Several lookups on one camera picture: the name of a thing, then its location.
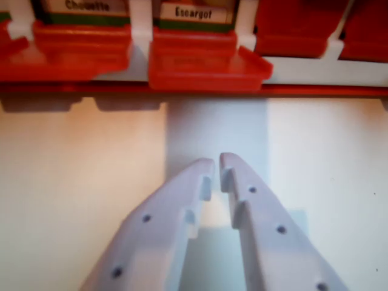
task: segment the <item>white plastic part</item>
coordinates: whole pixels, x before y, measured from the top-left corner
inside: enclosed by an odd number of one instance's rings
[[[236,17],[235,31],[237,34],[237,47],[243,45],[250,50],[256,46],[255,28],[256,11],[259,0],[240,0]]]
[[[347,287],[261,178],[239,156],[220,157],[221,190],[239,230],[248,291],[344,291]]]
[[[25,36],[33,40],[32,24],[35,15],[30,0],[8,0],[12,22],[8,25],[8,34],[12,39]]]
[[[212,159],[195,161],[131,212],[81,290],[177,290],[214,168]]]

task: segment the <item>white divider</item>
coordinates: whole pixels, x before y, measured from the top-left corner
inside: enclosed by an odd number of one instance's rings
[[[235,26],[237,47],[243,45],[250,50],[255,49],[256,35],[253,34],[253,29],[258,5],[259,0],[240,0]]]
[[[8,33],[12,39],[25,36],[33,40],[32,24],[35,21],[30,0],[8,0],[12,22],[8,25]]]
[[[127,70],[98,76],[102,81],[148,81],[148,58],[152,42],[152,0],[128,0],[133,52]]]

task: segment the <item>white surface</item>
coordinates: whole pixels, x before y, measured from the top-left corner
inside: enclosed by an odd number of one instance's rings
[[[102,112],[84,98],[69,112],[1,111],[0,290],[76,290],[165,177],[221,152],[239,154],[285,208],[305,214],[310,240],[350,290],[386,290],[387,149],[378,99],[191,100]],[[216,181],[201,219],[181,290],[244,290],[238,232]]]

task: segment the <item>red shelf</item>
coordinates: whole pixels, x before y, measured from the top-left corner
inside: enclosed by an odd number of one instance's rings
[[[340,59],[388,62],[386,0],[356,0],[345,23]]]
[[[13,47],[0,59],[0,80],[89,81],[125,70],[132,46],[130,27],[33,24],[34,42]]]
[[[272,65],[254,52],[236,49],[234,32],[154,29],[149,84],[155,90],[257,92]]]
[[[319,58],[349,0],[260,0],[255,51],[263,56]]]

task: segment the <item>label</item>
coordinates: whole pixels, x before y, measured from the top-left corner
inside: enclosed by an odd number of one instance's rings
[[[177,21],[227,23],[226,8],[162,3],[160,18]]]
[[[46,0],[51,13],[79,15],[129,16],[128,0]]]

